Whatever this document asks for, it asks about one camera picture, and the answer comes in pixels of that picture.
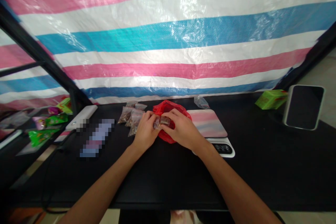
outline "black cable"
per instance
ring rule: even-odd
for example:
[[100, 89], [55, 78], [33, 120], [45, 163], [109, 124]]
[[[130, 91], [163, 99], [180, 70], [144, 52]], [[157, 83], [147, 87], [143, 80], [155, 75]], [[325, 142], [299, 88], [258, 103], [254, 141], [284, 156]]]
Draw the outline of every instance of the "black cable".
[[42, 184], [41, 206], [42, 206], [42, 209], [43, 209], [45, 212], [49, 213], [49, 214], [65, 214], [65, 213], [68, 212], [68, 211], [52, 211], [52, 210], [49, 210], [49, 209], [48, 209], [48, 206], [49, 206], [49, 204], [50, 204], [51, 197], [53, 196], [55, 190], [54, 190], [52, 193], [50, 193], [49, 198], [48, 198], [48, 200], [47, 200], [46, 202], [44, 202], [44, 199], [43, 199], [43, 198], [44, 198], [44, 193], [45, 193], [45, 189], [46, 189], [46, 185], [45, 185], [45, 184], [46, 184], [46, 181], [47, 181], [47, 174], [48, 174], [48, 169], [49, 169], [49, 167], [50, 167], [50, 164], [51, 164], [51, 162], [52, 162], [54, 156], [55, 156], [58, 152], [63, 153], [63, 152], [65, 151], [65, 143], [66, 143], [66, 141], [68, 140], [68, 138], [69, 138], [74, 132], [76, 132], [75, 129], [72, 130], [72, 131], [69, 133], [69, 135], [63, 140], [61, 146], [57, 147], [56, 150], [53, 151], [52, 154], [48, 157], [48, 163], [47, 163], [47, 166], [46, 166], [46, 168], [45, 168], [46, 171], [45, 171], [45, 174], [44, 174], [43, 184]]

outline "kitchen scale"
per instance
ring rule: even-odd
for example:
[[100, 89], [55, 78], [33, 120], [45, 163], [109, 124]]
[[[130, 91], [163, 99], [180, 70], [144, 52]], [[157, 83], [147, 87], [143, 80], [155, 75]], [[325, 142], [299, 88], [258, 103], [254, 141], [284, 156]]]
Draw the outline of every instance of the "kitchen scale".
[[205, 137], [223, 158], [233, 158], [235, 150], [228, 139], [216, 113], [213, 110], [187, 110], [202, 136]]

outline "pink marble tray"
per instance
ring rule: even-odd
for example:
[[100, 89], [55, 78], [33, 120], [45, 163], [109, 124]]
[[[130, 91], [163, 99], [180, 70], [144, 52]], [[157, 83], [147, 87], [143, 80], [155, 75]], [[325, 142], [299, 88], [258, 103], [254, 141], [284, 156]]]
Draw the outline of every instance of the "pink marble tray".
[[187, 112], [202, 136], [227, 137], [228, 133], [213, 110], [187, 110]]

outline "black table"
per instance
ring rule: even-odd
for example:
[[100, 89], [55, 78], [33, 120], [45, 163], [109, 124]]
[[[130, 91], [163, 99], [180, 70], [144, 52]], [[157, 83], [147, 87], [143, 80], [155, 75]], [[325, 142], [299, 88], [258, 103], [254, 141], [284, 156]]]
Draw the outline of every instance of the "black table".
[[[274, 111], [254, 102], [260, 93], [207, 97], [229, 134], [236, 156], [229, 165], [276, 211], [336, 211], [336, 129], [320, 122], [315, 131], [289, 128]], [[198, 109], [192, 98], [172, 100]], [[143, 102], [151, 110], [161, 101]], [[118, 120], [124, 104], [101, 105], [91, 121]], [[50, 207], [71, 207], [129, 146], [129, 128], [116, 125], [101, 156], [79, 160], [87, 135], [68, 139], [69, 153], [57, 153], [46, 176]], [[41, 206], [41, 188], [48, 160], [10, 200], [16, 206]], [[111, 208], [226, 210], [209, 172], [191, 151], [157, 139], [122, 183]]]

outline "floor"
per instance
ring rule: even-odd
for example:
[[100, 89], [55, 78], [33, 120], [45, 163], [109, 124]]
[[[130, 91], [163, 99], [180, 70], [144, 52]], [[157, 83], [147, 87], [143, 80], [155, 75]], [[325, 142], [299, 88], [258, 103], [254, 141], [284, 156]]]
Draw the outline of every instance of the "floor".
[[[119, 209], [108, 209], [100, 224], [118, 224]], [[279, 212], [286, 224], [335, 224], [334, 212]], [[55, 224], [63, 215], [47, 214], [41, 224]]]
[[[320, 85], [326, 88], [321, 120], [336, 128], [336, 49], [306, 75], [299, 84]], [[31, 174], [41, 162], [36, 162], [27, 172]], [[108, 209], [101, 224], [117, 224], [119, 209]], [[286, 224], [335, 224], [336, 212], [279, 212]], [[41, 224], [55, 224], [63, 215], [47, 214]]]

